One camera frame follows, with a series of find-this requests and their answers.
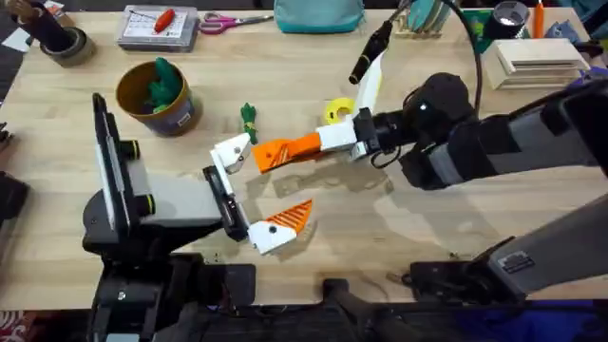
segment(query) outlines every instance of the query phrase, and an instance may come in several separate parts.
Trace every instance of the scissors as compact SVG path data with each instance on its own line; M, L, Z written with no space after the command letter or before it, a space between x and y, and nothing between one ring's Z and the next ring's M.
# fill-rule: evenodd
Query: scissors
M273 15L260 15L247 18L234 18L216 12L207 12L199 23L199 29L205 34L220 34L229 28L241 25L257 24L272 20Z

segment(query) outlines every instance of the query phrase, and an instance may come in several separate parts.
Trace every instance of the plastic case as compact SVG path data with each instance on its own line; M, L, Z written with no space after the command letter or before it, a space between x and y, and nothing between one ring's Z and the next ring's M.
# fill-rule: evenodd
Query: plastic case
M158 16L169 9L173 9L176 13L176 19L174 19L174 22L177 20L180 14L183 15L185 13L185 19L181 30L181 35L179 37L162 36L162 32L159 34L159 36L154 37L145 35L133 36L132 33L126 34L129 22L132 24L138 16L138 14L133 13L132 11L144 14L150 14L149 12L157 12L156 16ZM150 23L149 25L153 26L154 21L152 19L148 20ZM128 5L124 8L123 18L121 19L116 42L121 48L126 50L190 52L194 48L194 44L197 39L198 25L199 15L196 8Z

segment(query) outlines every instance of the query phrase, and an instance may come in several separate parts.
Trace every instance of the wooden tabletop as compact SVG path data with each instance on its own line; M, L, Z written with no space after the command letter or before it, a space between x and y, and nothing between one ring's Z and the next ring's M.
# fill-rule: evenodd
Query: wooden tabletop
M571 9L546 9L547 27L570 19ZM243 12L231 14L244 15ZM27 205L5 232L0 265L0 310L75 309L91 305L102 264L82 248L82 213L101 186L95 162L91 94L100 92L116 114L125 139L139 140L149 173L201 179L212 163L209 149L241 132L239 109L258 111L262 141L292 138L321 124L328 100L354 96L348 75L370 34L389 16L368 11L348 34L280 33L273 22L199 36L192 53L125 52L116 44L120 13L70 13L98 51L83 66L64 69L37 47L0 110L19 137L4 168L31 186ZM178 66L204 112L195 130L159 138L118 107L114 91L131 67L164 56ZM471 47L454 15L437 40L393 38L384 62L377 111L399 108L428 76L460 75L474 93ZM482 113L501 113L538 99L548 90L493 91L484 87ZM260 176L253 158L231 178L251 220L313 199L306 234L275 255L260 256L248 242L223 231L183 248L210 262L254 263L256 303L311 303L325 277L345 277L368 300L411 300L405 287L386 278L412 261L473 257L511 235L522 235L608 191L597 168L563 167L475 180L447 190L411 187L395 164L384 171L368 162L336 160L288 165ZM607 297L605 277L556 286L536 298Z

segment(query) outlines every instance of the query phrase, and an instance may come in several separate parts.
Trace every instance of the green figurine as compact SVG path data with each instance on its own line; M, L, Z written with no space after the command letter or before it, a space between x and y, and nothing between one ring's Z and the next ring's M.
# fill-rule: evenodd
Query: green figurine
M148 102L155 107L171 105L181 92L180 76L162 57L156 59L155 65L159 80L148 85L150 91Z
M256 137L256 126L254 122L256 120L256 108L250 104L245 104L240 109L240 116L243 118L244 126L243 129L245 133L249 133L249 137L251 138L251 143L257 143Z

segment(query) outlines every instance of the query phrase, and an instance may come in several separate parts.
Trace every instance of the yellow tape roll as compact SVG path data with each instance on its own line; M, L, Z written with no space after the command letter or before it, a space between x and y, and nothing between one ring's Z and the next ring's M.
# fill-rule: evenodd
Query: yellow tape roll
M331 100L325 107L325 122L327 124L337 124L341 122L338 112L347 111L352 114L354 100L349 98L338 98Z

